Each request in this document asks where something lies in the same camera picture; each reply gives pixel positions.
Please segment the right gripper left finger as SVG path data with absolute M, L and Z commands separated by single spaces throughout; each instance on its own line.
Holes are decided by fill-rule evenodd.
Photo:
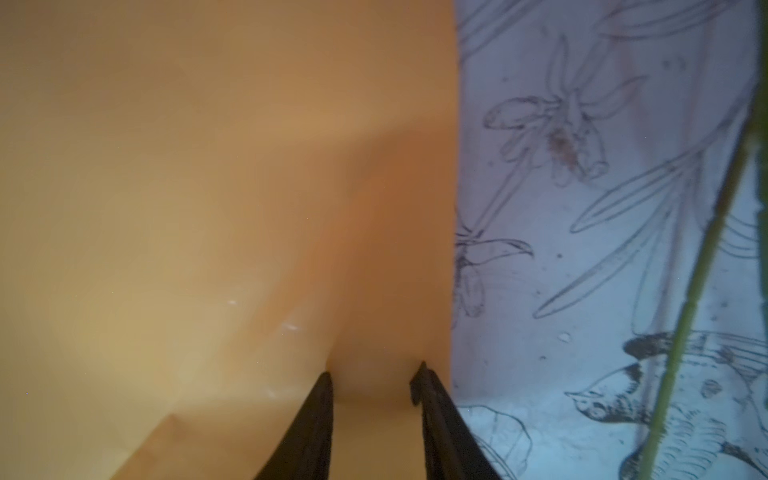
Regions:
M 317 378 L 275 451 L 255 480 L 327 480 L 331 464 L 334 389 Z

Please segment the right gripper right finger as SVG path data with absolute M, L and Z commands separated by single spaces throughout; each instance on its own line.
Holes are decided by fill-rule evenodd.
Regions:
M 421 407 L 427 480 L 500 480 L 437 373 L 422 362 L 409 382 Z

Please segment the orange wrapping paper sheet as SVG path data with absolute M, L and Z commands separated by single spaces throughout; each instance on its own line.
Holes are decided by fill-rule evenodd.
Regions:
M 450 371 L 449 1 L 1 5 L 1 475 L 421 479 Z

